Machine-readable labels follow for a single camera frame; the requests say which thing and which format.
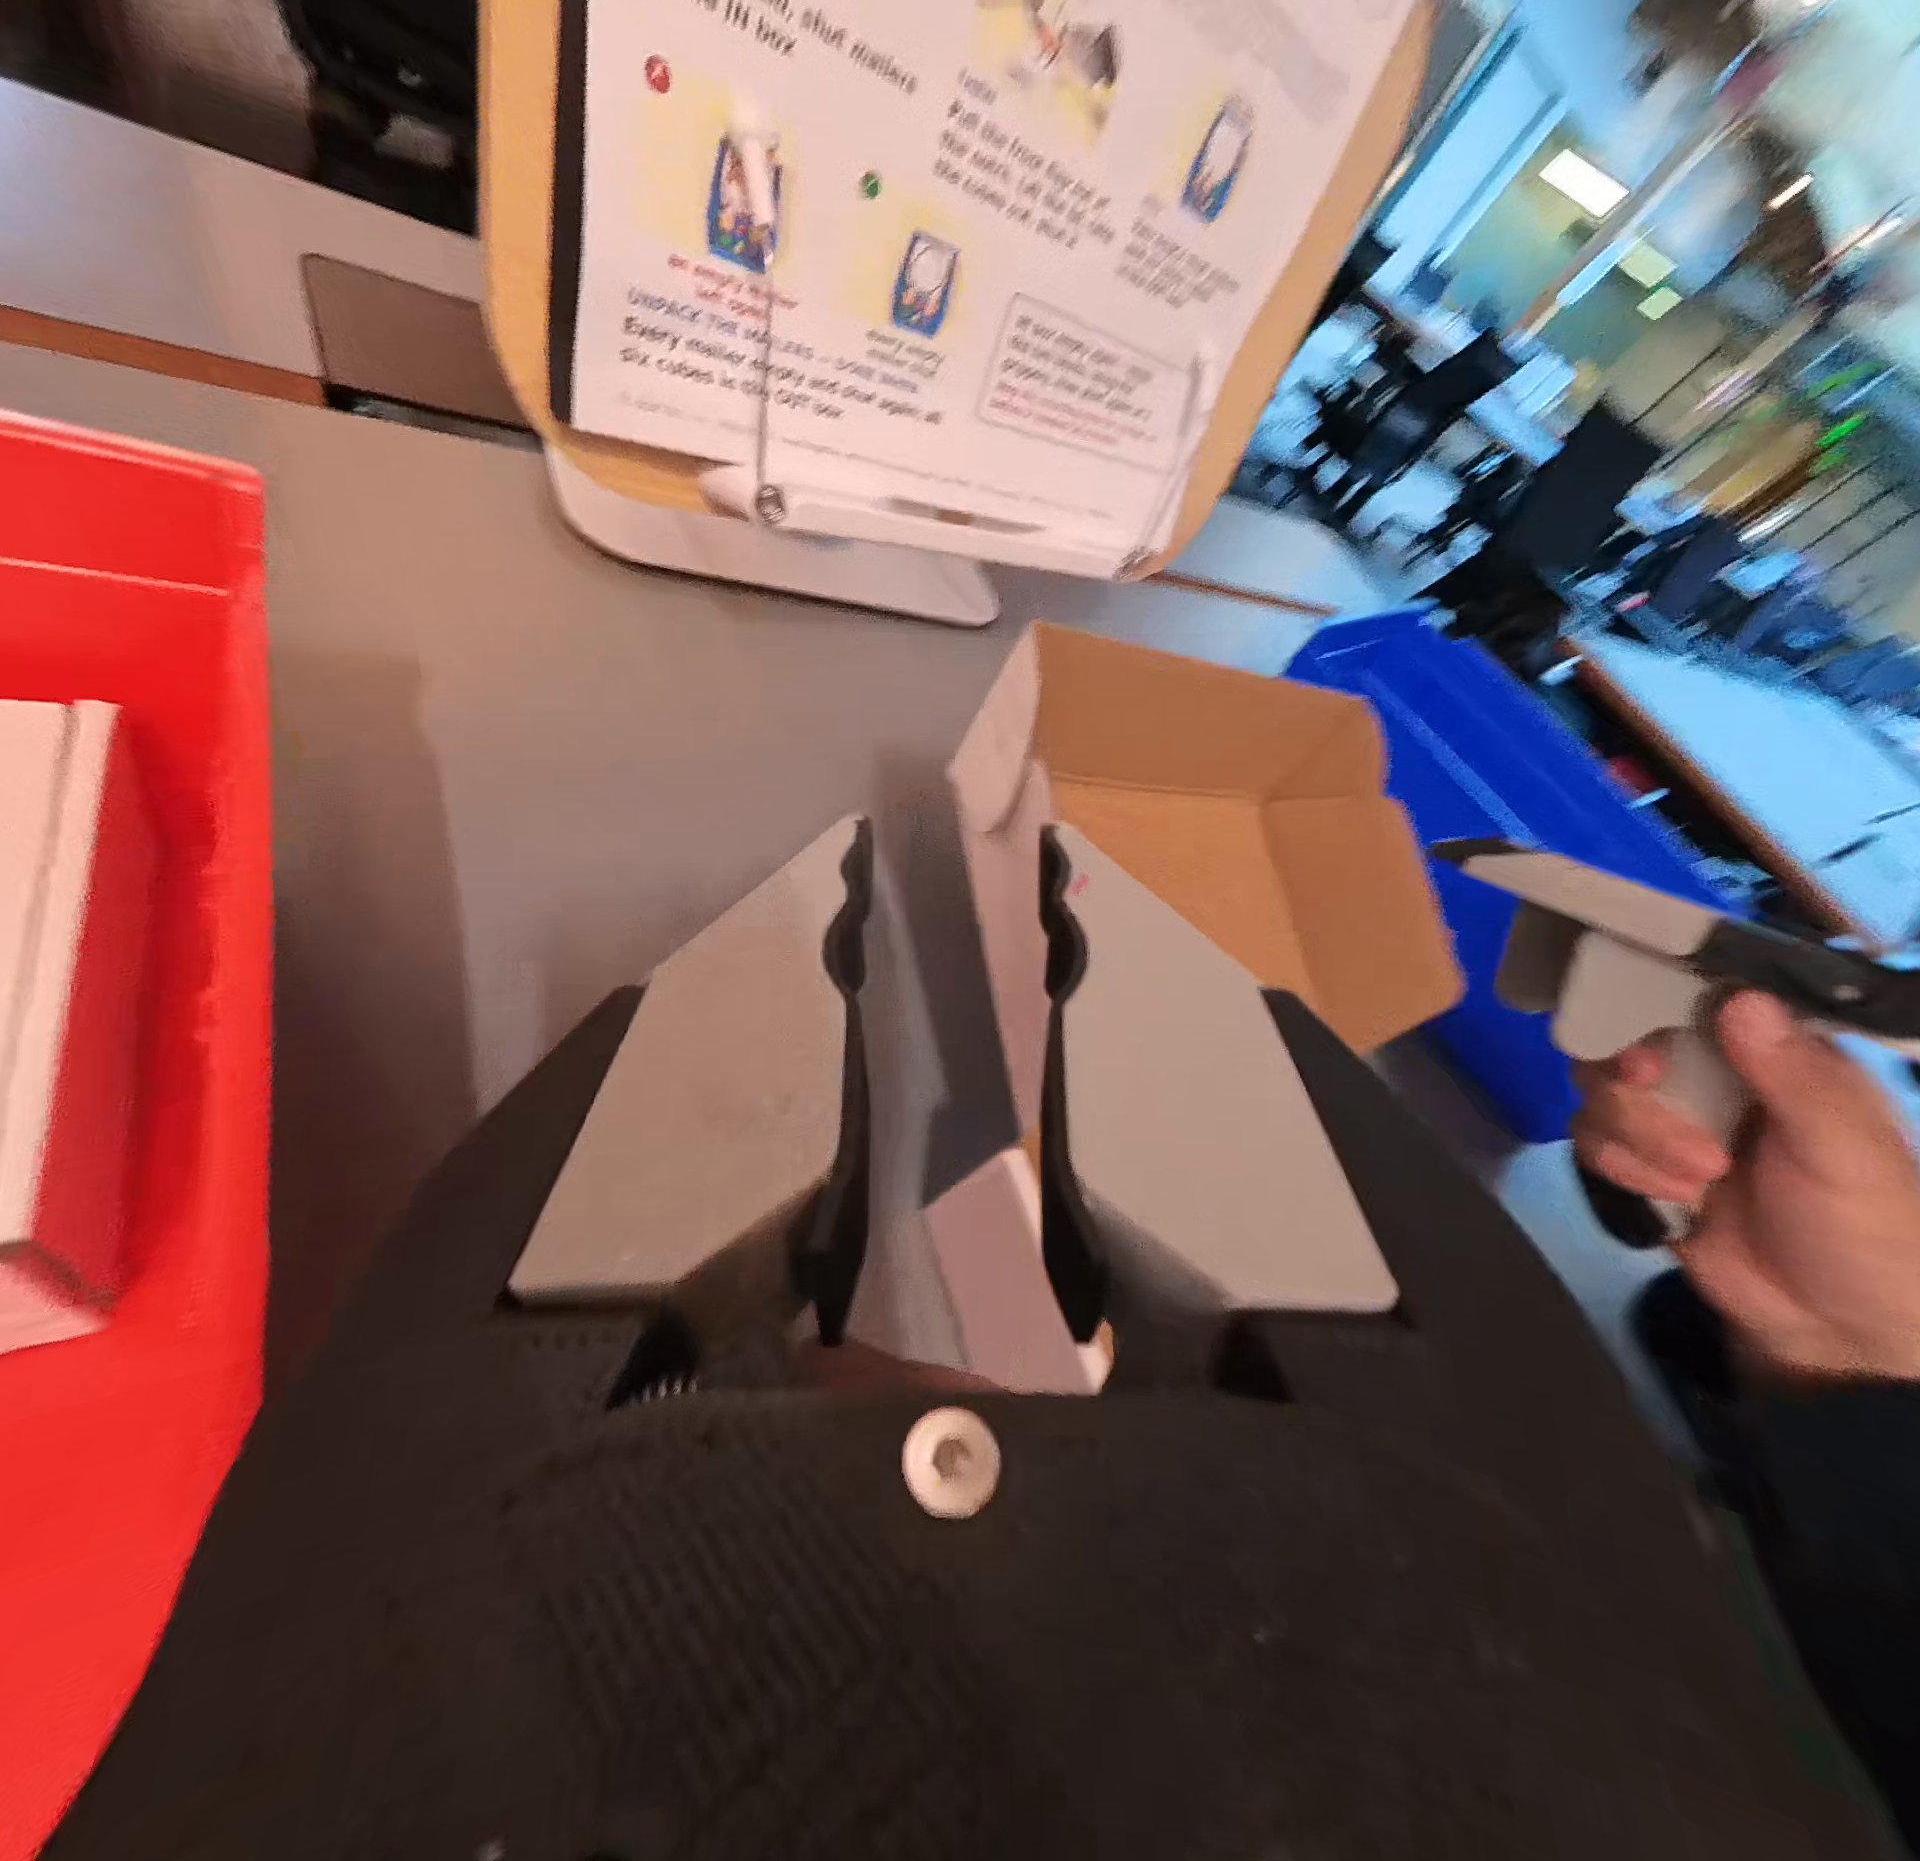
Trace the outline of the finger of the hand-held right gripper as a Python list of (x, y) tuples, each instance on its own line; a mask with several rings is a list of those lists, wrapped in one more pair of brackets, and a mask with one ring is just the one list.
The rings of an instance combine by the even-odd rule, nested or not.
[(1707, 982), (1597, 926), (1515, 911), (1496, 971), (1499, 1005), (1540, 1017), (1572, 1060), (1606, 1060), (1666, 1035), (1707, 1035)]
[(1691, 961), (1733, 917), (1571, 857), (1506, 838), (1448, 838), (1430, 858), (1518, 902), (1667, 961)]

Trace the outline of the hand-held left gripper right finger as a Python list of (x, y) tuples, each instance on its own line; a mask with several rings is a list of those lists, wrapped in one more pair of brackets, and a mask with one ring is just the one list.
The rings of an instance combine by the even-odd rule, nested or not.
[(1257, 978), (1041, 826), (1043, 1268), (1080, 1344), (1127, 1315), (1386, 1317), (1399, 1286)]

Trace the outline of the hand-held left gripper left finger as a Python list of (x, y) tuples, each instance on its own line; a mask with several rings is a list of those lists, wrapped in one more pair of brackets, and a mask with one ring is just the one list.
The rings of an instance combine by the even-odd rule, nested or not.
[(841, 818), (653, 969), (509, 1298), (650, 1305), (704, 1340), (809, 1312), (843, 1339), (869, 1236), (872, 904), (872, 822)]

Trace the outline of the blue plastic bin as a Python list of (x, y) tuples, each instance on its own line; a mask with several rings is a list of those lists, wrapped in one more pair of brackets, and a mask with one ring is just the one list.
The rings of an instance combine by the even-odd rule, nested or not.
[[(1510, 838), (1563, 851), (1688, 902), (1750, 917), (1718, 887), (1690, 844), (1632, 808), (1597, 752), (1532, 691), (1467, 641), (1420, 615), (1390, 611), (1322, 627), (1284, 677), (1364, 700), (1386, 744), (1386, 788), (1423, 845)], [(1566, 1139), (1572, 1084), (1540, 1013), (1509, 1008), (1496, 989), (1515, 902), (1434, 872), (1466, 992), (1426, 1025), (1430, 1044), (1519, 1141)]]

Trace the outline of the white cardboard box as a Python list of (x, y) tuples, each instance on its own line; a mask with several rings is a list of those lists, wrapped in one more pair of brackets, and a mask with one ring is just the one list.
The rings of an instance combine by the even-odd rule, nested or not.
[(7, 702), (2, 1348), (94, 1332), (121, 1285), (152, 842), (121, 709)]
[(1039, 838), (1063, 822), (1257, 978), (1400, 1303), (1379, 1174), (1423, 1133), (1370, 1057), (1450, 1008), (1464, 977), (1425, 855), (1386, 789), (1376, 714), (1355, 698), (1033, 627), (946, 788), (1016, 1120), (1016, 1141), (928, 1210), (962, 1369), (1009, 1392), (1090, 1395), (1115, 1357), (1211, 1369), (1244, 1328), (1387, 1319), (1127, 1315), (1080, 1344), (1043, 1268), (1039, 1179)]

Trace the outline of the red plastic bin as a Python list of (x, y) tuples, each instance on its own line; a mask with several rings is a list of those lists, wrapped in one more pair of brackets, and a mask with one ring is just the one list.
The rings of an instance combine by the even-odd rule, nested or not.
[(2, 1361), (3, 1857), (36, 1857), (152, 1658), (259, 1400), (272, 1105), (264, 494), (3, 415), (7, 702), (101, 702), (152, 842), (108, 1319)]

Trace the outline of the person's right forearm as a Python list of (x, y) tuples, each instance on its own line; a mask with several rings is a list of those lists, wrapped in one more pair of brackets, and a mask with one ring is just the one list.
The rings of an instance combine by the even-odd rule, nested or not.
[(1630, 1315), (1845, 1745), (1918, 1840), (1918, 1389), (1736, 1366), (1678, 1271)]

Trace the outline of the person's right hand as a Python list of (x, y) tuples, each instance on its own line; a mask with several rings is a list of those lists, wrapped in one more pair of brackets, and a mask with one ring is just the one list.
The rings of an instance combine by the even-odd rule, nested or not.
[(1735, 1141), (1667, 1104), (1657, 1040), (1575, 1068), (1577, 1164), (1684, 1211), (1678, 1268), (1740, 1369), (1806, 1385), (1915, 1383), (1906, 1130), (1876, 1083), (1775, 998), (1727, 996), (1716, 1033), (1750, 1094)]

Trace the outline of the wooden-edged table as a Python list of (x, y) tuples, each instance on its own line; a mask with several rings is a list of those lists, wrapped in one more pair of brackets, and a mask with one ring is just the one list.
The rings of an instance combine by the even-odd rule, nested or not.
[(1915, 940), (1915, 769), (1830, 698), (1593, 633), (1572, 676), (1667, 759), (1804, 911), (1879, 952)]

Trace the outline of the row of black chairs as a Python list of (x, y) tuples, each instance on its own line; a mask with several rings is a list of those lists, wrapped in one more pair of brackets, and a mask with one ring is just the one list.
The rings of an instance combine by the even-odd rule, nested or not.
[(1758, 375), (1708, 350), (1660, 402), (1599, 400), (1558, 450), (1492, 444), (1407, 544), (1393, 606), (1538, 677), (1563, 638), (1611, 633), (1915, 714), (1915, 446), (1891, 369), (1842, 340)]

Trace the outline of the instruction sheet on stand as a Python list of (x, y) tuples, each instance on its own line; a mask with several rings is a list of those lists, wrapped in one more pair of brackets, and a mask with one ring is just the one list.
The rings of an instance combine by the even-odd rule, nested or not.
[[(850, 501), (809, 504), (810, 513), (829, 513), (829, 524), (813, 528), (800, 497), (783, 497), (779, 520), (765, 528), (1122, 584), (1165, 572), (1211, 515), (1260, 406), (1307, 338), (1311, 314), (1318, 310), (1373, 209), (1381, 176), (1411, 123), (1435, 12), (1437, 0), (1411, 3), (1275, 286), (1237, 354), (1213, 373), (1211, 408), (1204, 430), (1195, 436), (1185, 482), (1157, 504), (1156, 519), (1129, 551), (1090, 551), (1057, 535), (1043, 538), (1039, 530), (989, 530), (962, 515), (874, 513)], [(478, 224), (493, 354), (541, 450), (558, 446), (617, 494), (759, 523), (728, 497), (710, 494), (714, 485), (733, 480), (733, 468), (673, 450), (600, 440), (552, 415), (549, 303), (558, 273), (552, 195), (563, 167), (561, 36), (563, 0), (478, 0)]]

